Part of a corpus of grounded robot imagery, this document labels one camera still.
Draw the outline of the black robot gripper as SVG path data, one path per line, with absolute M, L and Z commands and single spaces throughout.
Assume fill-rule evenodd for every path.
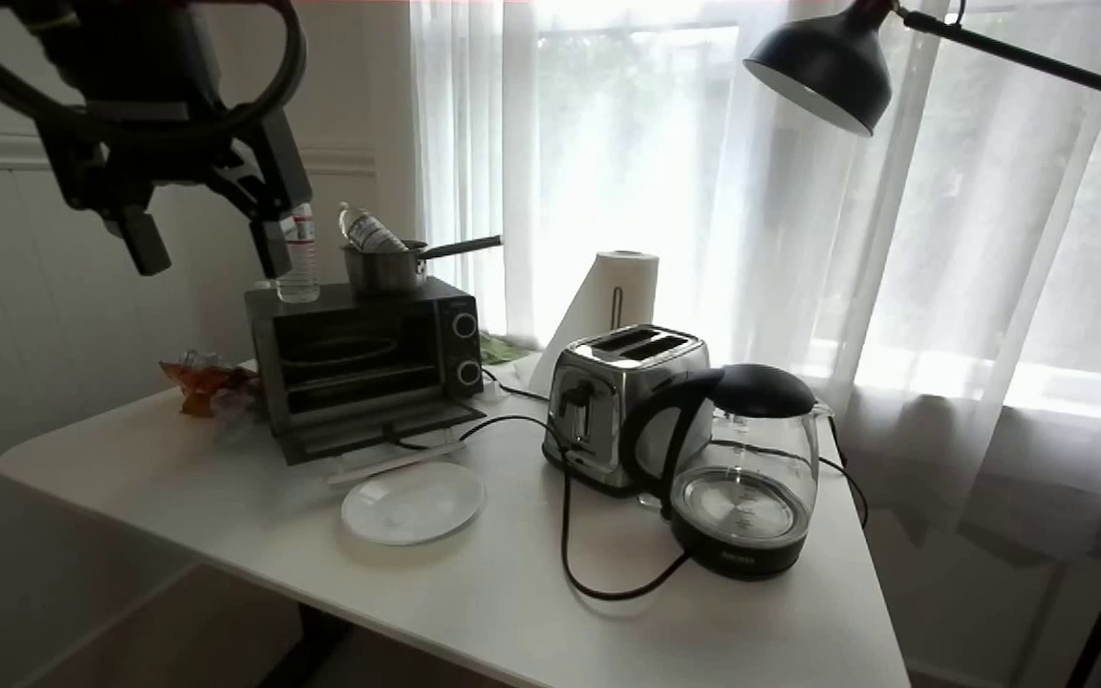
M 268 8 L 282 27 L 275 78 L 245 102 L 217 92 L 206 8 Z M 70 117 L 105 144 L 101 168 L 122 185 L 206 185 L 242 211 L 295 211 L 310 185 L 282 107 L 304 69 L 304 39 L 291 0 L 20 0 L 13 20 L 41 42 L 59 81 L 84 95 Z M 170 266 L 156 222 L 112 211 L 105 228 L 141 275 Z M 249 238 L 268 279 L 291 271 L 275 222 Z

